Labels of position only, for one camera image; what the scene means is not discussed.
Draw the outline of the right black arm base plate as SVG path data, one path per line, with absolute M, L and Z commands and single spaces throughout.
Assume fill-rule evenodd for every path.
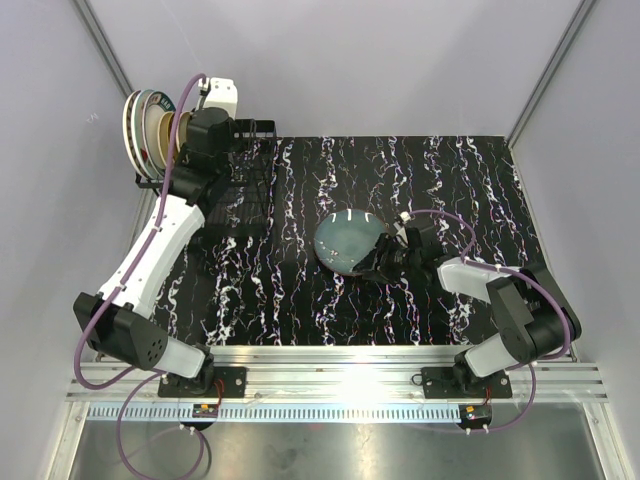
M 467 376 L 458 367 L 423 367 L 417 385 L 426 399 L 510 399 L 511 383 L 504 370 L 487 377 Z

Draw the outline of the small cream floral plate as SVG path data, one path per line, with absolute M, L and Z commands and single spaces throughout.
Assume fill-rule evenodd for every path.
M 173 112 L 165 112 L 158 124 L 157 130 L 157 141 L 159 145 L 159 155 L 161 159 L 161 164 L 163 167 L 166 166 L 167 156 L 168 156 L 168 148 L 170 142 L 170 130 L 171 123 L 174 117 Z

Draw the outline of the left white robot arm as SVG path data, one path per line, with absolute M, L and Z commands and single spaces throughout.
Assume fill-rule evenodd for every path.
M 215 385 L 213 357 L 203 346 L 169 336 L 150 320 L 156 295 L 191 237 L 200 230 L 231 184 L 232 152 L 241 141 L 235 120 L 221 107 L 196 110 L 178 159 L 146 226 L 121 265 L 94 295 L 80 293 L 73 312 L 82 329 L 73 360 L 77 381 L 84 347 L 130 367 L 180 378 L 194 397 Z

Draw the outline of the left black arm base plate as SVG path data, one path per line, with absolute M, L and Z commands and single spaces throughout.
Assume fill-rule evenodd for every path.
M 168 382 L 160 382 L 161 398 L 204 399 L 222 396 L 223 399 L 242 399 L 246 390 L 248 370 L 245 367 L 208 366 L 196 377 L 168 375 Z

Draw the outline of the white plate dark green rim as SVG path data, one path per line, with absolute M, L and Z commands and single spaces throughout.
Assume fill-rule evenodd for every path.
M 142 147 L 141 151 L 150 169 L 152 178 L 164 175 L 164 166 L 160 155 L 160 140 L 158 131 L 160 121 L 165 113 L 175 111 L 171 98 L 162 91 L 152 91 L 142 107 Z

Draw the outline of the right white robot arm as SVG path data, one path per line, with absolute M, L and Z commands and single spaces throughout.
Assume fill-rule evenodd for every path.
M 582 326 L 546 266 L 504 267 L 454 257 L 435 238 L 415 228 L 381 234 L 373 249 L 349 262 L 367 280 L 393 283 L 412 274 L 428 286 L 487 303 L 497 333 L 455 356 L 447 388 L 479 397 L 509 368 L 562 356 L 582 335 Z

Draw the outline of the white plate watermelon pattern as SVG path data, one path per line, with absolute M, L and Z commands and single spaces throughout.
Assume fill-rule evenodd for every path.
M 151 93 L 152 91 L 150 89 L 142 90 L 137 93 L 132 102 L 130 118 L 134 159 L 138 166 L 140 175 L 146 179 L 151 179 L 153 171 L 148 169 L 148 162 L 142 150 L 144 147 L 142 123 L 143 107 Z

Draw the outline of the yellow patterned small plate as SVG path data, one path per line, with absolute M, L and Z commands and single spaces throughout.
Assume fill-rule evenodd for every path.
M 177 153 L 180 149 L 179 147 L 179 131 L 180 131 L 180 123 L 181 123 L 182 114 L 173 111 L 168 116 L 168 127 L 167 127 L 167 144 L 173 143 L 174 152 Z

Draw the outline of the teal bottom plate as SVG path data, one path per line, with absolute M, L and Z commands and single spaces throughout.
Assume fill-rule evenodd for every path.
M 374 214 L 347 208 L 321 221 L 314 234 L 314 251 L 319 262 L 332 272 L 358 276 L 354 267 L 387 232 L 386 224 Z

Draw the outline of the cream plate dark floral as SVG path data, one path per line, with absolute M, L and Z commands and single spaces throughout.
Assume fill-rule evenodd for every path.
M 192 113 L 182 112 L 179 118 L 179 124 L 176 130 L 176 146 L 180 148 L 186 142 L 187 127 L 191 119 Z

